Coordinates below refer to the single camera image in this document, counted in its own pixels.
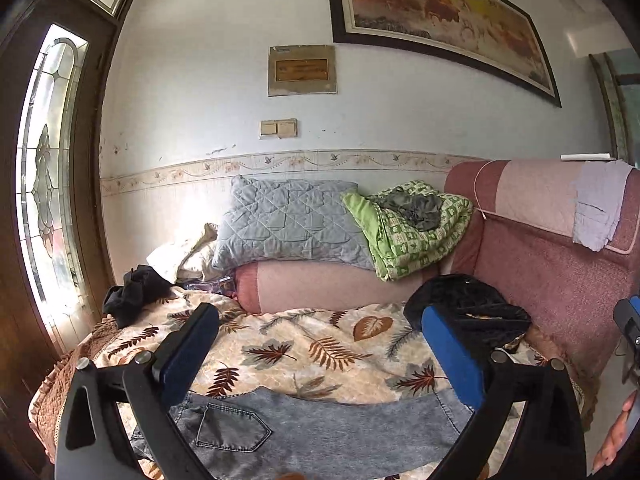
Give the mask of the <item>person's right hand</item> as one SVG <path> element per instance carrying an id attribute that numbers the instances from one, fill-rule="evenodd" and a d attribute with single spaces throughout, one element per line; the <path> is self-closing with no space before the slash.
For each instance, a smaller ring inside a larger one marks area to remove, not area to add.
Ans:
<path id="1" fill-rule="evenodd" d="M 616 421 L 608 430 L 608 434 L 600 447 L 600 450 L 594 456 L 592 464 L 592 473 L 599 471 L 604 466 L 610 466 L 616 457 L 617 452 L 623 446 L 626 439 L 626 425 L 630 412 L 634 407 L 634 401 L 636 400 L 638 390 L 631 393 L 622 406 L 620 414 L 618 414 Z"/>

